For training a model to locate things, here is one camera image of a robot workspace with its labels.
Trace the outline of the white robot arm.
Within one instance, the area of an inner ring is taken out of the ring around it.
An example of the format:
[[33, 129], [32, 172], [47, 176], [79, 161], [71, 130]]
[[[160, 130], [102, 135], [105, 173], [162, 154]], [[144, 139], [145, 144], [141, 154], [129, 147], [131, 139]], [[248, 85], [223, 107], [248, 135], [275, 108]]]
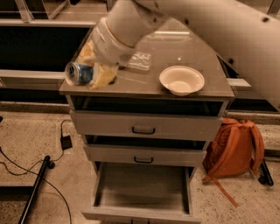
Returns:
[[265, 98], [280, 107], [280, 21], [236, 0], [117, 0], [92, 32], [92, 66], [124, 66], [137, 43], [168, 18], [187, 26]]

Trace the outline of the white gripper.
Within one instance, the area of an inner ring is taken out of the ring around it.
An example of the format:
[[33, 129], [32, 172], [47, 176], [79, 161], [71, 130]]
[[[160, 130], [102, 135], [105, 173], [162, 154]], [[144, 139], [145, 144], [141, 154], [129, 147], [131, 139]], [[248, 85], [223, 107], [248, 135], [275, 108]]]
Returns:
[[[89, 88], [103, 88], [115, 81], [119, 66], [124, 67], [128, 64], [135, 49], [120, 43], [113, 36], [105, 17], [102, 17], [95, 25], [91, 39], [93, 41], [89, 40], [81, 48], [76, 61], [85, 66], [94, 65], [93, 78], [89, 82]], [[95, 63], [96, 57], [101, 64]]]

